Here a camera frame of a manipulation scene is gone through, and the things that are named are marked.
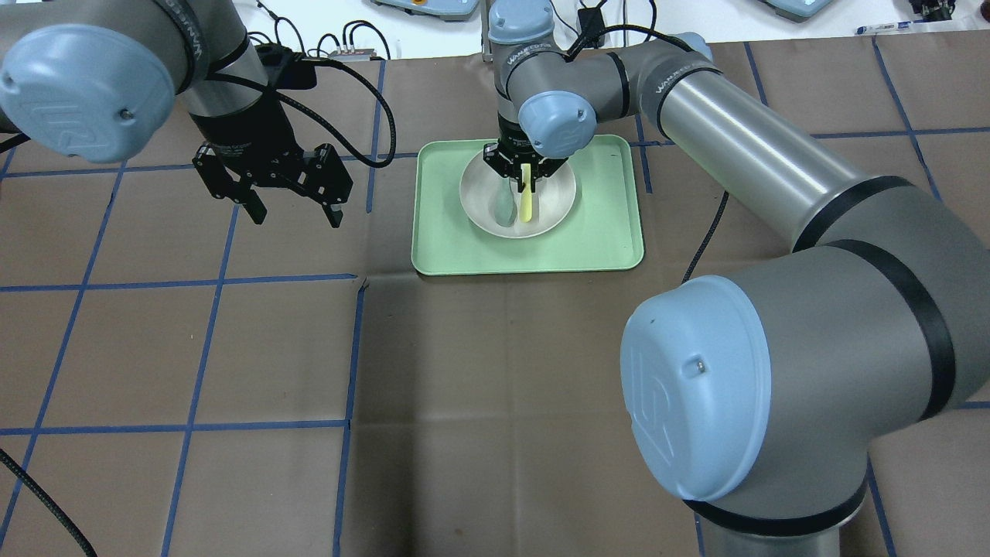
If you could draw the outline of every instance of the gray robotic arm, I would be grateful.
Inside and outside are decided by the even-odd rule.
[[[929,195],[856,168],[703,56],[654,41],[568,61],[552,27],[545,1],[492,8],[493,152],[546,165],[640,113],[794,246],[630,318],[623,390],[646,463],[704,518],[709,555],[838,556],[869,442],[987,381],[990,256]]]
[[[231,0],[75,0],[0,11],[0,130],[90,162],[119,162],[146,146],[178,95],[207,140],[193,163],[214,197],[232,199],[260,224],[267,211],[254,188],[288,188],[340,226],[350,176],[331,145],[298,146],[276,96],[298,59],[272,47],[263,64]]]

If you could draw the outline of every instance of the green tray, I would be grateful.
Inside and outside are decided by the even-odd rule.
[[[596,136],[568,160],[577,179],[570,214],[552,230],[511,240],[481,230],[460,206],[460,177],[487,143],[444,141],[420,151],[413,266],[424,274],[624,271],[643,260],[643,229],[626,140]]]

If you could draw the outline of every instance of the white plate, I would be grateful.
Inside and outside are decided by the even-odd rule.
[[[577,197],[577,180],[570,165],[563,167],[549,178],[537,180],[537,194],[533,196],[533,219],[523,222],[519,219],[519,201],[522,194],[513,181],[512,195],[516,203],[516,221],[512,226],[502,226],[495,221],[495,205],[502,188],[510,187],[509,178],[500,176],[491,169],[482,154],[478,153],[464,169],[460,178],[460,206],[475,225],[485,232],[500,238],[522,239],[539,236],[567,216]]]

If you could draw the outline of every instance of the yellow handle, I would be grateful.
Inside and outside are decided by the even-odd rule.
[[[533,220],[533,169],[523,165],[523,198],[519,203],[519,219],[523,222]]]

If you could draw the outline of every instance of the light blue joint cap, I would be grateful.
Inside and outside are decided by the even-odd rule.
[[[497,0],[488,14],[488,39],[498,45],[521,45],[551,33],[549,0]]]
[[[748,296],[695,278],[645,301],[622,339],[622,388],[646,465],[675,496],[714,501],[745,479],[770,415],[770,354]]]
[[[31,139],[91,163],[136,155],[165,123],[175,85],[134,39],[55,25],[18,41],[0,65],[0,108]]]
[[[598,117],[591,103],[581,95],[544,91],[520,107],[519,125],[541,156],[566,159],[595,137]]]
[[[680,33],[674,35],[674,37],[680,39],[681,41],[687,43],[688,47],[691,47],[695,51],[701,53],[705,56],[711,63],[715,63],[715,54],[712,53],[712,48],[708,46],[708,42],[705,38],[697,33]]]

